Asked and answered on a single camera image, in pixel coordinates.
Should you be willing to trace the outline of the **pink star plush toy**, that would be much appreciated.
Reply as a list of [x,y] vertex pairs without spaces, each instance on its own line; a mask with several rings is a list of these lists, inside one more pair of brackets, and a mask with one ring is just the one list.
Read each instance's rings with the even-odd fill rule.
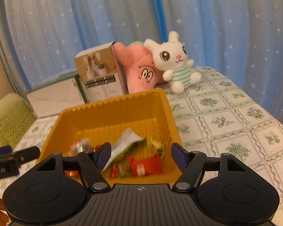
[[144,43],[135,41],[129,46],[116,42],[113,52],[125,72],[127,88],[130,94],[153,89],[157,84],[165,84],[162,75],[153,62],[152,53]]

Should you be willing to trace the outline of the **white bunny plush toy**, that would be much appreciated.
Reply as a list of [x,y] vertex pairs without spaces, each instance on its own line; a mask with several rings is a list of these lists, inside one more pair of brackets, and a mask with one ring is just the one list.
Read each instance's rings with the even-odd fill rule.
[[187,87],[202,80],[201,73],[192,72],[194,61],[188,59],[187,50],[176,31],[169,33],[167,42],[159,44],[147,39],[144,47],[152,53],[155,67],[163,72],[162,78],[174,94],[183,93]]

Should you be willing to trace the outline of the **white green snack pouch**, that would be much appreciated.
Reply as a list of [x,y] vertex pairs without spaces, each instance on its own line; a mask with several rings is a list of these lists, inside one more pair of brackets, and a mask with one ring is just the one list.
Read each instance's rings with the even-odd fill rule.
[[143,140],[144,139],[142,137],[138,136],[130,128],[123,131],[116,143],[112,145],[110,159],[105,165],[103,171],[105,171],[111,163],[121,160],[126,155],[126,153],[129,152],[131,148],[133,148],[133,146],[141,143]]

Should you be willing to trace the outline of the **clear green jelly candy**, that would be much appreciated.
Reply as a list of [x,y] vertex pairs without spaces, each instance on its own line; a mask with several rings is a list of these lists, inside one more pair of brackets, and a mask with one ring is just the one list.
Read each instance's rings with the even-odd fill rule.
[[117,165],[117,177],[132,177],[131,168],[128,162],[119,163]]

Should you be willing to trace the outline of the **small red candy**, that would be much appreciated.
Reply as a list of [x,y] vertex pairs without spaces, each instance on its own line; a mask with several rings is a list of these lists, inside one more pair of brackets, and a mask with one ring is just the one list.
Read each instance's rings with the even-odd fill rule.
[[118,177],[118,165],[111,165],[110,178],[115,179]]

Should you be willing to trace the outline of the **large red candy packet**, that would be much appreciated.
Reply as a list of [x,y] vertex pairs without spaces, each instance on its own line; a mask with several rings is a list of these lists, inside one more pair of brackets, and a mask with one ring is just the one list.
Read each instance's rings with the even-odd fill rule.
[[161,158],[159,155],[154,155],[150,158],[141,160],[135,160],[133,157],[127,157],[126,161],[130,166],[132,176],[163,174]]

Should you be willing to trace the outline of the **orange plastic tray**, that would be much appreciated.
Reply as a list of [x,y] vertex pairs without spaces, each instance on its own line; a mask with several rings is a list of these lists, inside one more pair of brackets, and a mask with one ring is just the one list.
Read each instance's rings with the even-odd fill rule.
[[66,154],[77,141],[88,138],[92,146],[116,143],[122,132],[132,129],[142,138],[151,136],[165,147],[162,174],[141,177],[110,178],[110,169],[102,176],[114,184],[170,184],[181,175],[171,157],[172,143],[181,143],[175,120],[164,90],[154,89],[62,111],[53,125],[37,162],[54,152]]

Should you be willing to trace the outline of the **white flat box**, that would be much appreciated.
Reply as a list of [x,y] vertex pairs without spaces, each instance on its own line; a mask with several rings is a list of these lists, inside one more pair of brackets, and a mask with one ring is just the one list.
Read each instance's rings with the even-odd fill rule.
[[63,110],[87,103],[76,72],[40,84],[26,94],[38,118],[60,114]]

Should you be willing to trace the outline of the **green sofa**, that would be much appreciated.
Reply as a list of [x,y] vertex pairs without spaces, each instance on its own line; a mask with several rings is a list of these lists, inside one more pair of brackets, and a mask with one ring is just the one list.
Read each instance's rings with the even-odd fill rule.
[[9,93],[0,100],[0,118],[11,112],[11,110],[13,110],[13,108],[15,108],[15,106],[21,102],[25,103],[33,111],[31,105],[20,95],[16,93]]

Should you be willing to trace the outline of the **green zigzag cushion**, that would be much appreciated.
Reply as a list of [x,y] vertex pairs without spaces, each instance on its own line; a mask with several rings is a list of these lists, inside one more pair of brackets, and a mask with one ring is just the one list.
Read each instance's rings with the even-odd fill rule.
[[36,120],[34,112],[23,102],[0,118],[0,141],[14,149]]

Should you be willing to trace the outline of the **blue star curtain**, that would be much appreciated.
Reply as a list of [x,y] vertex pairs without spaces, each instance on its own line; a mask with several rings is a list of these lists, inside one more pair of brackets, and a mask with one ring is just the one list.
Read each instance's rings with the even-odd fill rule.
[[25,95],[111,41],[179,34],[195,66],[210,66],[283,122],[283,0],[0,0],[0,57]]

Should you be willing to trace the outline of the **yellow candy packet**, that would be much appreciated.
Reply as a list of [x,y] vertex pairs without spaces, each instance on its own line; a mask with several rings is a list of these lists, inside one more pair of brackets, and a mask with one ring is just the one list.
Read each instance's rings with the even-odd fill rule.
[[153,154],[159,155],[161,158],[164,157],[165,146],[151,136],[147,137],[147,148],[149,151],[153,152]]

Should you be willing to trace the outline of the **clear dark snack packet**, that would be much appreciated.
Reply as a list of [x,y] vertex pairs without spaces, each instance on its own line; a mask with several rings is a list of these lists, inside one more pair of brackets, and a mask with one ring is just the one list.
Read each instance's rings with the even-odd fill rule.
[[70,148],[70,154],[76,156],[81,152],[91,152],[91,143],[88,138],[83,138],[73,144]]

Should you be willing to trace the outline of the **brown product box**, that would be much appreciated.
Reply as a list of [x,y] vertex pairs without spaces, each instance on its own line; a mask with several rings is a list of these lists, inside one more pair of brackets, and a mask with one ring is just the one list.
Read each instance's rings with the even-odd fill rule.
[[125,73],[113,51],[114,44],[110,42],[83,50],[73,59],[89,103],[128,93]]

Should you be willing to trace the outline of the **green floral tablecloth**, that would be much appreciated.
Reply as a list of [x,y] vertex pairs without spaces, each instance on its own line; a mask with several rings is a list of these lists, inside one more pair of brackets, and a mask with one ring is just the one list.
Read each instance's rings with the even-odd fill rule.
[[[193,70],[202,74],[202,81],[195,86],[189,86],[182,94],[174,94],[169,87],[162,86],[181,144],[188,151],[199,150],[213,157],[227,152],[249,165],[279,193],[280,205],[272,221],[276,225],[283,225],[283,124],[213,68],[200,67]],[[130,117],[131,112],[138,114],[142,103],[135,103],[129,109],[124,100],[139,102],[137,97],[126,95],[102,103],[92,103],[92,106],[104,107],[104,102],[109,103],[108,110],[112,110],[112,114],[108,114],[109,118],[113,117],[114,111],[120,111],[123,107],[125,117]],[[116,131],[121,133],[127,128],[137,129],[135,133],[139,132],[139,136],[162,139],[154,120],[150,120],[146,114],[141,116],[146,120],[111,124],[112,127],[108,127],[110,124],[104,124],[103,127],[96,127],[95,131],[91,130],[92,128],[78,131],[74,122],[78,119],[71,119],[70,127],[66,128],[65,132],[75,138],[73,142],[87,137],[90,140],[95,139],[97,135],[98,138],[103,138],[108,135],[104,134],[104,131],[111,131],[109,135],[114,143],[121,135]],[[16,150],[34,145],[41,148],[41,153],[45,152],[46,148],[47,151],[54,150],[53,144],[47,143],[48,136],[54,132],[51,130],[58,122],[57,119],[58,115],[38,118],[20,140]]]

